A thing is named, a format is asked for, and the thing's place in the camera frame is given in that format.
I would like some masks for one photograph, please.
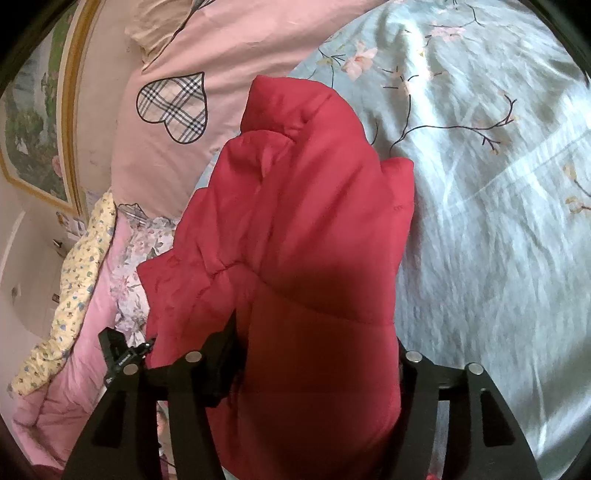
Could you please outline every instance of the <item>red puffer jacket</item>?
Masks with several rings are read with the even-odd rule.
[[[246,370],[208,411],[222,465],[240,480],[370,478],[400,412],[413,164],[380,163],[349,105],[308,80],[257,77],[241,129],[173,249],[138,269],[151,366],[200,348],[236,309]]]

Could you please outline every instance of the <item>painting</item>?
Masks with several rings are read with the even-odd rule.
[[[0,98],[0,167],[7,180],[68,214],[85,216],[76,184],[74,104],[87,36],[100,0],[58,19]]]

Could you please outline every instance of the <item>floral bedsheet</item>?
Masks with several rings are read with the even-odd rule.
[[[415,162],[398,336],[480,362],[545,479],[591,427],[591,93],[517,0],[391,0],[290,75],[333,87],[381,158]]]

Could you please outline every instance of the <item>pink pillow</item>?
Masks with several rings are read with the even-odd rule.
[[[179,217],[212,155],[236,135],[255,76],[287,75],[328,36],[381,3],[216,0],[197,10],[163,53],[129,79],[113,146],[115,202],[139,203],[150,217]],[[171,77],[165,94],[153,83],[138,97],[151,82]],[[170,118],[158,123],[157,102],[142,103],[154,92],[171,100],[176,82],[185,80],[196,89],[183,104],[197,119],[194,135]]]

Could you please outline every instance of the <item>pink blanket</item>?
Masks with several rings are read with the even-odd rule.
[[[111,275],[130,236],[129,223],[119,216],[71,357],[49,385],[17,400],[14,431],[33,465],[63,469],[94,410],[106,374],[98,334],[115,325],[115,302],[109,292]]]

